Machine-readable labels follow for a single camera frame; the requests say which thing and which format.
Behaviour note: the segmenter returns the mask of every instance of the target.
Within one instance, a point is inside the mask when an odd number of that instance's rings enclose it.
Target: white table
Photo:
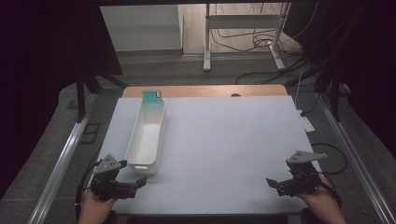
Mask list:
[[[162,165],[119,214],[279,214],[305,207],[279,197],[265,178],[291,178],[285,163],[311,151],[290,96],[164,98]],[[99,158],[123,160],[141,98],[120,98]],[[117,179],[137,179],[130,167]]]

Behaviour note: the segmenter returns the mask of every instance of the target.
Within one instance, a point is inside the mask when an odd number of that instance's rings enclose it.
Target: wooden table edge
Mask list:
[[[122,97],[142,97],[143,90],[159,90],[163,97],[285,96],[286,88],[273,85],[142,86],[125,88]]]

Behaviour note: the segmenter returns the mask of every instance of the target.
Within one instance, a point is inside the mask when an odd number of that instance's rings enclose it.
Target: wall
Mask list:
[[[181,49],[177,6],[101,7],[116,51]]]

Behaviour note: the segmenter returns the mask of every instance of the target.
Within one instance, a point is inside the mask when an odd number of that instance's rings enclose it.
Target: gray floor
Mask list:
[[[286,66],[291,65],[295,60],[296,58],[286,58]],[[119,79],[131,86],[234,84],[236,77],[247,72],[276,71],[269,54],[215,56],[210,73],[203,71],[200,57],[183,57],[173,52],[160,56],[123,53],[120,55],[120,63],[124,76]],[[300,72],[301,70],[297,70],[290,75],[286,74],[272,83],[282,84],[288,78],[299,76]],[[249,76],[241,79],[240,83],[254,84],[257,80],[271,76]],[[297,100],[298,108],[307,110],[315,102],[316,95],[312,91],[314,81],[315,77],[311,77],[302,82]],[[103,89],[89,120],[89,123],[100,123],[98,135],[92,144],[78,145],[45,223],[75,222],[74,199],[78,182],[103,143],[112,112],[122,92],[122,89],[108,81],[101,79],[100,82]],[[296,89],[296,87],[289,88],[288,93],[294,97]],[[60,93],[59,99],[54,116],[34,153],[0,202],[2,223],[26,223],[73,129],[77,119],[77,110],[73,107],[73,102],[76,101],[76,87],[65,88]],[[347,103],[347,98],[341,98],[340,115],[350,139],[387,199],[389,208],[395,211],[396,180],[392,175],[396,171],[395,159],[354,113]],[[320,106],[317,106],[307,117],[316,128],[313,134],[308,135],[311,143],[325,142],[341,147]],[[82,137],[86,141],[90,138],[92,138],[90,135]],[[315,147],[314,150],[327,150],[326,152],[331,155],[330,162],[321,164],[323,169],[337,169],[341,165],[339,155],[336,153],[322,147]],[[382,223],[350,165],[340,175],[333,175],[332,180],[343,198],[343,211],[350,223]],[[124,223],[125,219],[126,217],[121,217],[119,223]],[[300,220],[297,216],[290,216],[290,223],[300,223]]]

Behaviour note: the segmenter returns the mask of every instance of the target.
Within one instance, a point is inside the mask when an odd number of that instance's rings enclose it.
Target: white tray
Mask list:
[[[156,97],[151,99],[144,97],[140,105],[125,157],[137,174],[153,175],[160,169],[165,103],[161,93],[154,94]]]

